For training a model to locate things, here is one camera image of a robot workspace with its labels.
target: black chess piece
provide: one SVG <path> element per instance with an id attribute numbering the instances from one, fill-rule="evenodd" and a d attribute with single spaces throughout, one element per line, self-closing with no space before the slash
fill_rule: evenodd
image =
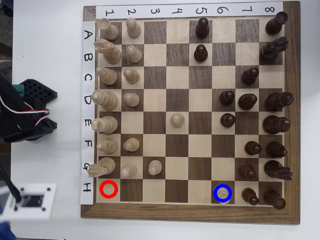
<path id="1" fill-rule="evenodd" d="M 253 108 L 257 100 L 257 96 L 253 93 L 243 94 L 238 100 L 238 105 L 243 110 L 249 110 Z"/>
<path id="2" fill-rule="evenodd" d="M 206 46 L 203 44 L 199 44 L 196 47 L 193 55 L 195 60 L 197 60 L 198 62 L 203 62 L 204 60 L 206 60 L 208 57 L 208 51 L 206 49 Z"/>
<path id="3" fill-rule="evenodd" d="M 267 34 L 275 35 L 279 33 L 284 25 L 288 21 L 288 14 L 284 11 L 278 12 L 273 19 L 268 21 L 265 26 L 265 31 Z"/>
<path id="4" fill-rule="evenodd" d="M 204 39 L 209 34 L 209 21 L 205 17 L 199 19 L 197 26 L 195 27 L 195 34 L 198 38 Z"/>
<path id="5" fill-rule="evenodd" d="M 265 108 L 270 112 L 276 112 L 281 108 L 289 106 L 294 101 L 294 96 L 290 92 L 272 93 L 265 102 Z"/>
<path id="6" fill-rule="evenodd" d="M 268 134 L 285 133 L 290 129 L 291 122 L 286 117 L 275 115 L 267 116 L 262 123 L 263 129 Z"/>
<path id="7" fill-rule="evenodd" d="M 290 171 L 290 167 L 282 166 L 280 162 L 275 160 L 267 161 L 264 165 L 264 172 L 271 178 L 292 180 L 291 176 L 293 172 Z"/>

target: chessboard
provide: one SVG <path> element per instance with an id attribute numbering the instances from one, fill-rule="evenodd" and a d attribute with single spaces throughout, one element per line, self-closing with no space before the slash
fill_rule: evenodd
<path id="1" fill-rule="evenodd" d="M 199 17 L 136 18 L 141 34 L 128 35 L 126 19 L 110 22 L 119 30 L 117 39 L 110 41 L 122 53 L 116 64 L 108 63 L 103 54 L 95 54 L 95 67 L 105 67 L 117 73 L 113 85 L 104 84 L 95 75 L 95 89 L 113 92 L 118 99 L 115 109 L 107 111 L 95 105 L 95 118 L 112 116 L 118 122 L 115 132 L 96 132 L 94 163 L 105 157 L 115 161 L 112 173 L 93 180 L 93 205 L 81 205 L 83 218 L 145 219 L 210 221 L 241 223 L 300 223 L 300 4 L 284 2 L 287 23 L 276 35 L 266 33 L 266 24 L 273 16 L 206 17 L 209 34 L 196 36 Z M 95 6 L 84 7 L 84 21 L 95 21 L 96 39 L 106 39 L 98 28 Z M 286 36 L 288 49 L 272 63 L 259 58 L 259 50 L 266 43 Z M 199 44 L 208 57 L 203 62 L 194 58 Z M 133 45 L 142 53 L 138 63 L 129 61 L 126 47 Z M 242 81 L 242 74 L 257 68 L 259 76 L 252 85 Z M 134 69 L 139 80 L 128 83 L 124 70 Z M 222 92 L 235 93 L 232 104 L 221 104 Z M 266 98 L 273 93 L 293 94 L 293 103 L 276 112 L 265 107 Z M 139 104 L 128 106 L 126 93 L 139 96 Z M 257 102 L 250 110 L 238 106 L 243 94 L 255 94 Z M 181 127 L 173 127 L 171 117 L 184 116 Z M 222 126 L 223 114 L 235 116 L 232 127 Z M 285 133 L 268 134 L 262 127 L 267 116 L 286 117 L 291 121 Z M 96 148 L 98 142 L 113 138 L 117 150 L 107 154 Z M 126 151 L 124 143 L 135 138 L 137 151 Z M 258 155 L 245 151 L 245 144 L 255 141 L 262 147 Z M 264 165 L 271 160 L 266 153 L 268 143 L 285 145 L 288 155 L 273 158 L 293 172 L 291 181 L 271 178 Z M 150 175 L 151 161 L 158 160 L 162 171 Z M 122 179 L 125 164 L 137 167 L 134 177 Z M 256 177 L 247 179 L 239 174 L 239 167 L 251 165 Z M 100 186 L 105 180 L 117 184 L 113 198 L 105 198 Z M 219 184 L 228 185 L 232 196 L 228 203 L 218 202 L 213 191 Z M 259 198 L 252 206 L 244 201 L 243 189 L 251 188 Z M 276 190 L 286 201 L 283 210 L 268 205 L 263 197 L 267 190 Z M 106 184 L 105 194 L 114 187 Z"/>

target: black pawn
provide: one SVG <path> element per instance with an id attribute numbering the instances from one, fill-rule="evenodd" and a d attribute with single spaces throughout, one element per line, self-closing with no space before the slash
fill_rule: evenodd
<path id="1" fill-rule="evenodd" d="M 209 21 L 205 17 L 199 19 L 197 26 L 195 27 L 195 34 L 198 38 L 204 39 L 209 34 Z"/>
<path id="2" fill-rule="evenodd" d="M 203 62 L 208 57 L 208 51 L 206 46 L 203 44 L 199 44 L 194 51 L 194 58 L 198 62 Z"/>

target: white surface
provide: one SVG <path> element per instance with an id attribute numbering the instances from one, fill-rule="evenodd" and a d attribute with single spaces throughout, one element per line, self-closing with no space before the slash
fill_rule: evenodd
<path id="1" fill-rule="evenodd" d="M 195 0 L 175 0 L 192 3 Z M 124 0 L 117 4 L 132 3 Z M 139 0 L 137 3 L 150 4 Z M 170 0 L 154 2 L 167 4 Z M 13 82 L 34 78 L 58 92 L 48 104 L 57 130 L 39 142 L 12 145 L 14 183 L 56 183 L 56 198 L 47 222 L 11 222 L 17 237 L 67 240 L 259 240 L 316 239 L 320 216 L 320 1 L 301 1 L 301 224 L 106 220 L 80 218 L 81 77 L 83 6 L 106 0 L 15 0 Z"/>

